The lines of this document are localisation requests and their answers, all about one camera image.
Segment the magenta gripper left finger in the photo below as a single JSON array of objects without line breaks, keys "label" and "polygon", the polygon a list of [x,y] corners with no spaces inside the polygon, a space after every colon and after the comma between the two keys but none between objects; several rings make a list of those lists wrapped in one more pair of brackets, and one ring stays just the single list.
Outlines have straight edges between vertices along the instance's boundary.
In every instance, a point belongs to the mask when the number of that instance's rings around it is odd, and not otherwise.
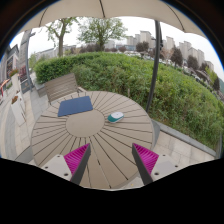
[{"label": "magenta gripper left finger", "polygon": [[42,166],[42,169],[79,185],[90,155],[90,144],[86,144],[65,156],[60,154],[55,155]]}]

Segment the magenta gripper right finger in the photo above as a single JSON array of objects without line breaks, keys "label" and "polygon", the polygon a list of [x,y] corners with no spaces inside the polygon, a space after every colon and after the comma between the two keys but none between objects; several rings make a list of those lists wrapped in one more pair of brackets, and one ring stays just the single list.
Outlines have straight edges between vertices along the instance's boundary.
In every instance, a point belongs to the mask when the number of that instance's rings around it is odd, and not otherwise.
[{"label": "magenta gripper right finger", "polygon": [[180,170],[180,166],[170,156],[159,155],[136,143],[132,144],[132,155],[144,185]]}]

